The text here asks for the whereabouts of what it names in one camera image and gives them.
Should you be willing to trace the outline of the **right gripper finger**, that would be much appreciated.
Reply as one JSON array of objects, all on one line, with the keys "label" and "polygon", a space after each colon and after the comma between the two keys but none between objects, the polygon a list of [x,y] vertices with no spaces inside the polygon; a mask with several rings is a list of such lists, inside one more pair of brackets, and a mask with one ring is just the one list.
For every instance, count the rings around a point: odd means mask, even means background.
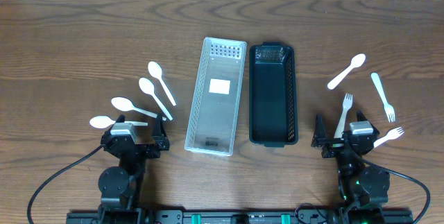
[{"label": "right gripper finger", "polygon": [[371,122],[364,116],[364,113],[361,110],[357,110],[357,122],[360,124],[370,125]]},{"label": "right gripper finger", "polygon": [[323,123],[322,116],[316,115],[314,134],[311,141],[311,147],[321,147],[328,142],[328,138],[325,131],[325,125]]}]

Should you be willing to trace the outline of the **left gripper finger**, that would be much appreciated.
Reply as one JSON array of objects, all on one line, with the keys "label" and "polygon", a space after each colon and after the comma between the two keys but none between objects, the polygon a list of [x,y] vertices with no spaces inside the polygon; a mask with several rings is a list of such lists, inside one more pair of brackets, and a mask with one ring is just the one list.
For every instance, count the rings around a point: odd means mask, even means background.
[{"label": "left gripper finger", "polygon": [[126,131],[125,116],[120,115],[110,127],[111,135],[122,135]]},{"label": "left gripper finger", "polygon": [[151,137],[160,150],[169,150],[170,142],[164,129],[163,121],[163,116],[161,114],[157,115]]}]

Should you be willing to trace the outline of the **white spoon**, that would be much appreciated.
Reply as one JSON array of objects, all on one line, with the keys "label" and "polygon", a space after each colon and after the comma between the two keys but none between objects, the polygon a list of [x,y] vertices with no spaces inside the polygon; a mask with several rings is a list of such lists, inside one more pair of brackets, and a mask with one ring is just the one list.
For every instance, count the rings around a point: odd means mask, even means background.
[{"label": "white spoon", "polygon": [[163,80],[163,77],[162,77],[163,71],[162,71],[161,66],[154,61],[150,61],[148,63],[148,72],[152,77],[159,80],[159,82],[160,82],[162,88],[164,89],[166,96],[170,100],[171,104],[173,106],[176,106],[177,105],[176,100],[174,99],[171,91],[169,90],[169,88],[167,87],[166,83]]},{"label": "white spoon", "polygon": [[165,116],[167,117],[168,120],[173,119],[170,112],[167,110],[167,108],[164,106],[164,104],[161,102],[161,100],[156,96],[154,84],[149,79],[140,78],[139,79],[139,88],[143,91],[143,93],[151,95],[153,97],[153,99],[158,104],[158,106],[163,111],[163,113],[165,114]]},{"label": "white spoon", "polygon": [[[133,105],[133,102],[131,100],[129,100],[128,98],[124,98],[124,97],[114,97],[111,99],[111,104],[117,108],[118,110],[121,110],[123,112],[127,112],[127,111],[131,111],[134,110],[136,112],[145,114],[149,117],[153,117],[156,118],[158,116],[158,114],[147,111],[147,110],[143,110],[141,108],[135,107]],[[169,114],[169,112],[167,111],[167,109],[165,108],[165,106],[163,104],[160,104],[160,108],[161,110],[165,113],[165,117],[162,117],[163,121],[168,120],[172,120],[172,116]]]},{"label": "white spoon", "polygon": [[357,54],[354,56],[348,67],[346,67],[340,74],[335,76],[331,81],[327,84],[327,88],[333,90],[337,87],[337,85],[355,68],[360,67],[366,60],[366,55],[364,53]]}]

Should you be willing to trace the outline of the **white fork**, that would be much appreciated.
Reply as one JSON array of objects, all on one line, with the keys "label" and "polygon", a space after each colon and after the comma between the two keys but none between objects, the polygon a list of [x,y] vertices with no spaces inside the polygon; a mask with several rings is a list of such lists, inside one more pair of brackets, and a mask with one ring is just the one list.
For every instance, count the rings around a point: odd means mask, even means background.
[{"label": "white fork", "polygon": [[389,130],[385,136],[377,139],[373,143],[373,147],[377,148],[378,146],[380,146],[384,142],[389,141],[389,140],[393,140],[393,139],[397,139],[398,137],[400,137],[403,134],[404,134],[404,130],[402,127],[398,127],[398,128],[394,128],[392,130]]},{"label": "white fork", "polygon": [[352,104],[353,104],[353,95],[346,93],[344,96],[344,100],[343,100],[341,117],[340,117],[338,125],[336,127],[336,131],[334,133],[334,138],[340,138],[342,136],[342,133],[345,128],[345,121],[346,121],[347,113],[348,113],[348,110],[351,109]]},{"label": "white fork", "polygon": [[384,108],[384,111],[386,113],[388,122],[389,123],[395,122],[395,109],[386,99],[384,88],[382,86],[382,81],[381,81],[379,75],[377,73],[373,72],[370,75],[370,77],[371,77],[371,79],[372,79],[372,81],[374,83],[374,86],[375,86],[378,94],[379,94],[379,97],[382,100],[383,108]]}]

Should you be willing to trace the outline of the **white spoon lowest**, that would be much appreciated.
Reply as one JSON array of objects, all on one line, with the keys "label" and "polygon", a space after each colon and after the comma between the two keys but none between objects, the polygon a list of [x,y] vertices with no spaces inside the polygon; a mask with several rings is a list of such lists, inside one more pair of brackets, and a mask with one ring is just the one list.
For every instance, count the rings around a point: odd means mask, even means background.
[{"label": "white spoon lowest", "polygon": [[[96,116],[89,120],[89,124],[92,127],[99,129],[107,128],[108,126],[111,126],[115,123],[116,121],[108,116]],[[149,124],[146,122],[129,121],[129,123],[133,124],[134,126],[149,126]]]}]

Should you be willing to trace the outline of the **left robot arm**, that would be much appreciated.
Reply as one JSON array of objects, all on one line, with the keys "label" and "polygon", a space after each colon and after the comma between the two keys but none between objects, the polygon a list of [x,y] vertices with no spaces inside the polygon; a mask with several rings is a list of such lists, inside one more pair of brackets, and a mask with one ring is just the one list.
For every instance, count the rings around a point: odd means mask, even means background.
[{"label": "left robot arm", "polygon": [[170,143],[163,126],[163,118],[155,118],[151,137],[152,144],[137,144],[135,125],[121,115],[117,122],[103,133],[101,147],[119,159],[99,177],[101,205],[106,209],[132,209],[137,199],[146,171],[146,161],[159,158],[162,151],[169,150]]}]

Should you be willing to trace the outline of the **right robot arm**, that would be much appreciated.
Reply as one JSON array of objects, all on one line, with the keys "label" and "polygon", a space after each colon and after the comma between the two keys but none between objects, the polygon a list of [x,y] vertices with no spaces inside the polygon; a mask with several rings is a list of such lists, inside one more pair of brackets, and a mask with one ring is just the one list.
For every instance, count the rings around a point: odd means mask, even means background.
[{"label": "right robot arm", "polygon": [[338,166],[339,193],[349,208],[380,207],[388,202],[390,175],[362,162],[374,149],[379,130],[357,111],[357,120],[340,137],[329,138],[322,116],[316,115],[311,146],[321,148],[323,158],[334,158]]}]

